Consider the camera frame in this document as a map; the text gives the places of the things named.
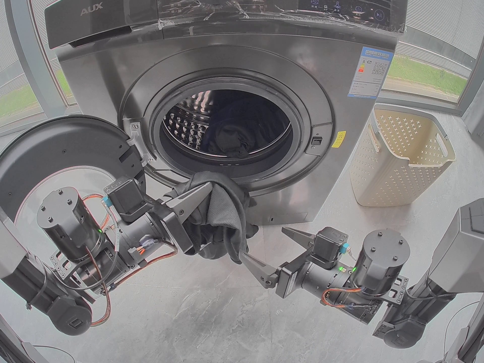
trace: marble floor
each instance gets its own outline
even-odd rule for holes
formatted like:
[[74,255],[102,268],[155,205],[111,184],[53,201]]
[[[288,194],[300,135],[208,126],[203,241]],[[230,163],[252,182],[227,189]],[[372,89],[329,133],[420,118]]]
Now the marble floor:
[[[309,232],[333,226],[349,234],[356,253],[367,233],[396,229],[411,248],[402,273],[411,283],[417,282],[457,208],[484,197],[484,151],[470,139],[460,118],[435,116],[450,137],[457,161],[414,203],[390,208],[358,205],[347,167],[317,218],[293,226]],[[151,190],[152,194],[161,192],[155,186]],[[249,246],[254,256],[274,266],[302,252],[279,226],[262,227]],[[342,261],[353,262],[346,255]],[[83,363],[415,363],[442,359],[450,318],[480,296],[457,296],[427,326],[415,347],[396,350],[372,336],[383,307],[366,326],[323,307],[303,290],[281,299],[228,257],[210,261],[181,254],[156,263],[119,287],[112,294],[111,319],[81,336],[57,332],[47,317],[27,311],[25,303],[2,283],[0,313],[24,340],[64,348]],[[447,347],[467,324],[474,307],[464,309],[452,321]],[[104,308],[100,299],[94,317],[101,316]],[[51,362],[69,361],[60,352],[43,353]]]

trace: gray fabric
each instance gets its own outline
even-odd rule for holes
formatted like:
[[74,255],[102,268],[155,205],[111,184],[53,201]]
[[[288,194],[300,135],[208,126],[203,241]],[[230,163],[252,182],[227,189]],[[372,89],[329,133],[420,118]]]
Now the gray fabric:
[[198,172],[186,183],[173,188],[166,196],[176,197],[199,185],[212,182],[213,190],[188,217],[183,226],[196,245],[206,245],[198,251],[202,257],[217,259],[229,254],[240,264],[239,251],[248,251],[246,238],[258,231],[248,224],[245,212],[249,207],[249,193],[221,173]]

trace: play pause button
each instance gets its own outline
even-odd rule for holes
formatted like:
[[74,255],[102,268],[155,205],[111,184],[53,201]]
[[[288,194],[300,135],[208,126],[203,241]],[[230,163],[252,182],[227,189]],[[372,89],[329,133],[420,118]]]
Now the play pause button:
[[385,18],[385,14],[381,9],[377,9],[375,11],[375,19],[378,21],[382,21]]

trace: black cloth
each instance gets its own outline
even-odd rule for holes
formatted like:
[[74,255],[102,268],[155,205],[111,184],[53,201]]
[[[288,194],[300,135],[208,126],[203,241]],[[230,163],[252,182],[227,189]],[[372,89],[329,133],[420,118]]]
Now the black cloth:
[[199,185],[212,182],[213,190],[183,223],[188,235],[198,244],[206,245],[198,252],[207,259],[218,259],[229,254],[240,264],[239,251],[249,251],[246,238],[258,231],[248,224],[245,212],[249,207],[249,193],[221,173],[198,172],[186,183],[181,183],[166,194],[176,197]]
[[259,96],[239,99],[210,117],[201,150],[243,159],[269,145],[287,124],[284,112],[271,101]]

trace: plastic wrap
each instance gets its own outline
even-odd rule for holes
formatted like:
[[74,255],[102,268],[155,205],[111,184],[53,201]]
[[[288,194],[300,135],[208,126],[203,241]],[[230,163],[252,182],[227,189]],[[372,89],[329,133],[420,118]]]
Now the plastic wrap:
[[158,0],[160,29],[208,20],[285,20],[351,25],[401,34],[408,0]]

